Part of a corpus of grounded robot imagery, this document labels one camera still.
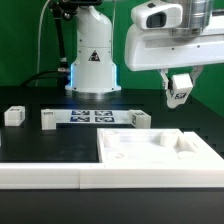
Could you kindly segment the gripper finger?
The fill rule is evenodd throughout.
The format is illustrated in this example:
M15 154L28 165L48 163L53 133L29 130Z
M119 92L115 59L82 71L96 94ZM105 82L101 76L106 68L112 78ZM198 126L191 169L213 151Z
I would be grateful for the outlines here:
M202 65L197 65L192 67L192 71L190 73L190 78L193 84L196 83L197 78L200 76L200 74L203 71L203 66Z
M168 77L168 70L167 69L159 69L158 72L162 78L163 88L165 90L168 90L170 88L170 80Z

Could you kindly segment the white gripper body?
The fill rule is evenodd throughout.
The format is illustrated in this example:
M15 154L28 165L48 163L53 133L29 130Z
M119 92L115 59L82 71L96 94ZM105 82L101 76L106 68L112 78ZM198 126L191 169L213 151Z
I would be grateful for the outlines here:
M132 71L170 69L224 62L224 28L208 26L197 37L174 37L168 29L141 30L126 36L125 63Z

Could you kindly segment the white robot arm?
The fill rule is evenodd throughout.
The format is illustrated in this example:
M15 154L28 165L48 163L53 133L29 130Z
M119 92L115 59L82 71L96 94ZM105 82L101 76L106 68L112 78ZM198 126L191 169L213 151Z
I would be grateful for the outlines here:
M77 16L77 57L70 87L82 95L118 91L112 61L112 23L95 7L102 0L71 0ZM125 42L125 63L132 71L192 66L193 82L206 64L224 62L224 9L213 0L148 0L131 10L133 24Z

